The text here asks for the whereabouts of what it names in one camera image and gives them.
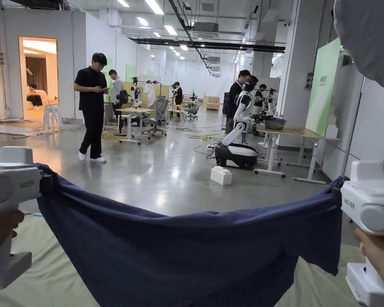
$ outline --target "black t-shirt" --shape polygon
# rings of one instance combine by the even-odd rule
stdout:
[[[263,94],[262,94],[262,92],[259,91],[259,90],[256,92],[255,97],[258,97],[258,96],[260,96],[261,98],[263,98]],[[255,106],[262,106],[262,100],[260,100],[260,101],[258,101],[258,102],[255,101]]]
[[[242,92],[242,87],[237,83],[233,83],[229,90],[229,104],[226,112],[227,118],[233,118],[238,106],[234,102],[237,96]]]
[[[182,104],[182,88],[178,87],[178,89],[176,90],[176,93],[178,96],[175,97],[175,103]]]
[[[91,66],[79,70],[74,83],[85,87],[107,87],[105,75],[102,72],[96,72]],[[104,93],[80,92],[80,104],[78,109],[81,111],[91,110],[104,112]]]

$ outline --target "white stool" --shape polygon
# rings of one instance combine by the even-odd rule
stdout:
[[[54,120],[58,124],[58,127],[61,127],[59,111],[60,111],[60,104],[48,104],[44,106],[44,117],[43,117],[44,129],[46,124],[50,129],[50,114],[51,114],[51,126],[53,127],[53,129],[55,128]]]

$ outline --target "gray mesh chair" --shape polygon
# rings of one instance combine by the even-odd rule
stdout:
[[[185,116],[185,118],[190,118],[190,119],[195,119],[198,120],[198,110],[199,110],[199,107],[204,103],[204,100],[202,98],[199,98],[198,101],[191,105],[190,108],[186,108],[186,109],[183,109],[185,112],[187,112],[187,116]]]
[[[166,136],[166,132],[162,129],[158,129],[158,127],[164,126],[166,124],[165,110],[168,106],[168,99],[166,99],[165,96],[158,96],[155,100],[155,106],[156,109],[154,118],[144,118],[143,121],[144,123],[150,124],[152,127],[154,127],[152,136],[155,135],[155,132],[160,132]]]

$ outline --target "human hand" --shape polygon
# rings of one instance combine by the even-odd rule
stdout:
[[[102,93],[104,89],[101,86],[95,86],[92,88],[96,93]]]
[[[21,211],[11,211],[0,214],[0,246],[12,233],[12,237],[16,237],[17,233],[13,229],[24,220],[24,214]]]
[[[363,252],[384,281],[384,237],[369,235],[360,228],[355,234],[363,243]]]

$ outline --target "white sneaker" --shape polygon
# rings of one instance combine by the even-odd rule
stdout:
[[[78,152],[78,159],[80,159],[80,161],[85,161],[87,159],[87,155]]]
[[[106,163],[107,162],[107,159],[104,158],[104,157],[98,157],[96,159],[90,159],[91,161],[95,161],[95,162],[101,162],[101,163]]]

